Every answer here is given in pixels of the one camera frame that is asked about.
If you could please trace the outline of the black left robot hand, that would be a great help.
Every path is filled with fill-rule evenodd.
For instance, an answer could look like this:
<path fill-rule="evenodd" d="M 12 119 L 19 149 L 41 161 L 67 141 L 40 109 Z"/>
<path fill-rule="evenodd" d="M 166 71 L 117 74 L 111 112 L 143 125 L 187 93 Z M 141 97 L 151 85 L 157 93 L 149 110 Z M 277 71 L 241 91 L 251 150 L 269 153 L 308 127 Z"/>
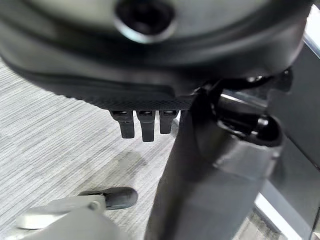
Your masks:
<path fill-rule="evenodd" d="M 268 113 L 311 0 L 3 0 L 0 56 L 30 83 L 108 110 L 125 139 L 180 127 L 147 240 L 230 240 L 278 162 Z"/>

